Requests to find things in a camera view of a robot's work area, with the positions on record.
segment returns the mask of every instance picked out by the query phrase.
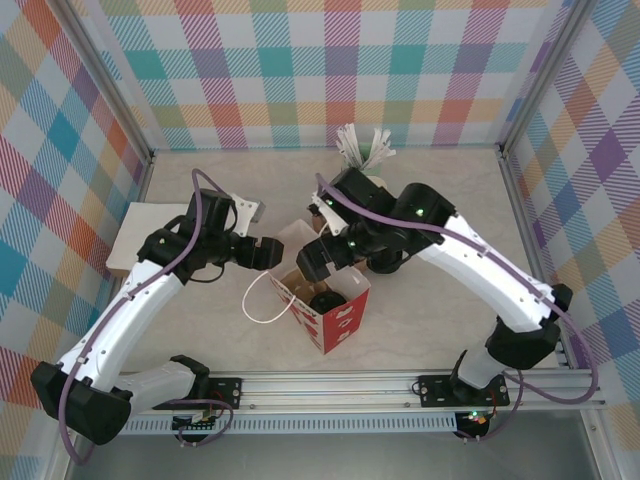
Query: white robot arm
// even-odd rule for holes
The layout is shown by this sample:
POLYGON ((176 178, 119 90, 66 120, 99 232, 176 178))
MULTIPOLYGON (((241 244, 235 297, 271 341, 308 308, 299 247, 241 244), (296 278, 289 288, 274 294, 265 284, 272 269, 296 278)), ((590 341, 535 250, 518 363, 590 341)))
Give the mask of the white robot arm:
POLYGON ((307 244, 297 259, 304 276, 319 281, 329 276, 329 263, 340 269, 364 258, 371 270, 388 274, 417 256, 448 272, 486 301, 497 314, 496 328, 486 341, 463 352, 450 380, 451 394, 462 403, 470 405, 470 399, 486 396, 482 390, 504 369, 532 368, 554 351, 560 335, 554 323, 557 315, 542 299, 566 311, 572 296, 566 286, 552 287, 518 269, 494 251, 450 202, 427 185, 410 184, 396 199, 358 170, 348 169, 331 186, 367 212, 399 220, 399 224, 436 225, 483 247, 481 253, 438 233, 376 222, 346 207, 330 192, 323 192, 313 194, 309 209, 324 216, 329 233, 307 244), (533 296, 504 268, 487 258, 489 252, 534 285, 540 296, 533 296))
POLYGON ((224 268, 226 262, 233 261, 256 270, 280 263, 283 252, 280 242, 265 237, 258 245, 255 238, 247 236, 249 224, 257 222, 262 214, 260 202, 212 190, 200 190, 200 195, 202 226, 184 260, 137 295, 130 293, 184 250, 194 231, 194 198, 186 215, 147 237, 138 252, 139 261, 87 334, 56 365, 41 362, 31 375, 45 411, 58 418, 62 387, 73 366, 81 364, 74 374, 65 409, 67 425, 98 445, 115 437, 131 415, 175 399, 202 398, 192 394, 203 388, 197 382, 208 382, 208 369, 181 355, 159 368, 120 376, 124 361, 155 314, 193 280, 192 274, 208 263, 224 268), (123 297, 127 301, 109 318, 108 312, 123 297), (99 336, 82 357, 81 352, 98 328, 101 328, 99 336))

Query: white floor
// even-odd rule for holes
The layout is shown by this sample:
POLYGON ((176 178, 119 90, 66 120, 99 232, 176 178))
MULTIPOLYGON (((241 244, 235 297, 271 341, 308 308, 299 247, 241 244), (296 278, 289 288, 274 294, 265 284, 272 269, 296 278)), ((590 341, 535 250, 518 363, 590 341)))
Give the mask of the white floor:
MULTIPOLYGON (((161 153, 148 202, 188 202, 190 172, 198 167, 222 188, 267 205, 251 235, 274 235, 306 206, 314 173, 335 176, 341 157, 332 150, 161 153)), ((411 182, 445 195, 478 233, 521 268, 527 261, 494 152, 490 149, 405 149, 383 165, 381 177, 398 195, 411 182)), ((215 274, 212 267, 203 277, 215 274)), ((125 364, 139 371, 175 354, 189 355, 212 371, 392 370, 452 368, 460 353, 486 339, 495 314, 446 273, 414 259, 392 276, 367 273, 372 288, 360 330, 327 355, 307 338, 293 315, 257 325, 240 301, 254 271, 227 267, 212 285, 190 283, 157 315, 125 364)), ((248 308, 271 318, 282 309, 265 280, 248 308)), ((540 366, 557 366, 553 354, 540 366)))

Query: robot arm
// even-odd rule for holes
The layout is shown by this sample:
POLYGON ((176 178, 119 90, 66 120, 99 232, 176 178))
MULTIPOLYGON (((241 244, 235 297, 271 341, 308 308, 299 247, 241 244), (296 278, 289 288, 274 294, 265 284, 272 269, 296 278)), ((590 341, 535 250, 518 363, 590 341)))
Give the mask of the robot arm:
POLYGON ((131 415, 174 399, 204 398, 208 369, 183 356, 150 371, 120 376, 124 361, 155 314, 191 280, 193 273, 208 263, 224 267, 229 261, 265 270, 282 259, 284 247, 279 241, 265 237, 258 245, 257 239, 247 236, 249 224, 257 222, 262 214, 260 202, 206 189, 200 194, 202 226, 190 253, 137 295, 129 293, 184 251, 195 226, 195 194, 186 215, 147 237, 122 289, 89 332, 56 365, 41 362, 31 375, 45 411, 57 418, 62 386, 74 364, 81 363, 68 396, 67 424, 98 445, 115 437, 131 415), (106 312, 123 297, 128 301, 108 319, 106 312), (86 342, 103 322, 108 323, 102 326, 89 354, 81 358, 86 342))
MULTIPOLYGON (((328 233, 307 244, 298 266, 310 281, 362 259, 376 273, 392 273, 413 256, 437 265, 485 300, 497 313, 495 330, 486 342, 463 352, 451 377, 452 393, 461 401, 478 394, 505 368, 529 369, 551 353, 560 335, 557 315, 505 270, 486 257, 499 255, 469 226, 455 207, 435 190, 410 184, 396 199, 356 169, 343 171, 332 182, 343 196, 360 207, 391 219, 437 225, 484 247, 484 254, 434 232, 389 226, 372 221, 340 204, 327 192, 313 195, 312 211, 322 214, 328 233)), ((566 311, 571 291, 527 278, 544 298, 566 311)))

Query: white cable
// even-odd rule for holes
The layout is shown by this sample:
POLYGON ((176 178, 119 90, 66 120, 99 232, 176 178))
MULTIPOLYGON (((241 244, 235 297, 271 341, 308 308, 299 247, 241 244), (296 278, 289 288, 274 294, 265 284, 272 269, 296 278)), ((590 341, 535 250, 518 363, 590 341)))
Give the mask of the white cable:
POLYGON ((291 307, 291 305, 293 305, 293 302, 296 301, 296 296, 293 295, 291 297, 291 301, 289 302, 289 305, 287 305, 283 311, 281 311, 278 315, 276 315, 275 317, 273 317, 270 320, 256 320, 255 318, 253 318, 251 315, 249 315, 249 313, 247 312, 247 306, 245 305, 246 301, 247 301, 247 295, 249 295, 249 292, 251 291, 251 289, 253 288, 253 286, 258 283, 258 280, 260 280, 262 277, 264 277, 266 274, 269 273, 269 270, 265 270, 264 272, 262 272, 260 275, 258 275, 255 280, 253 282, 251 282, 251 284, 247 287, 246 292, 244 292, 244 296, 242 297, 242 311, 244 312, 245 316, 251 320, 252 322, 255 323, 259 323, 261 325, 267 324, 267 323, 272 323, 275 322, 277 319, 279 319, 282 315, 284 315, 287 310, 289 310, 289 308, 291 307))

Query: white rope handle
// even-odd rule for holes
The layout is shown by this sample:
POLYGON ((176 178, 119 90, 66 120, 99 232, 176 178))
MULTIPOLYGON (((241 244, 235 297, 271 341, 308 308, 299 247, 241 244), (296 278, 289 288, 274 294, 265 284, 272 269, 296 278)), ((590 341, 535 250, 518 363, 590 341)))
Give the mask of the white rope handle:
POLYGON ((269 273, 269 270, 265 270, 264 272, 262 272, 260 275, 258 275, 255 280, 253 282, 251 282, 251 284, 247 287, 247 290, 244 292, 244 296, 242 297, 242 311, 244 312, 244 315, 251 320, 252 322, 255 323, 259 323, 261 325, 265 325, 267 323, 272 323, 275 322, 277 319, 279 319, 282 315, 284 315, 287 310, 289 310, 289 308, 291 308, 291 305, 293 305, 293 302, 296 301, 296 296, 293 295, 291 297, 291 301, 289 302, 289 305, 287 305, 283 311, 281 311, 278 315, 276 315, 275 317, 273 317, 270 320, 256 320, 255 318, 253 318, 251 315, 249 315, 249 313, 247 312, 247 306, 245 305, 246 301, 247 301, 247 296, 249 295, 249 292, 251 291, 251 289, 253 288, 253 286, 258 283, 258 280, 260 280, 262 277, 264 277, 266 274, 269 273))

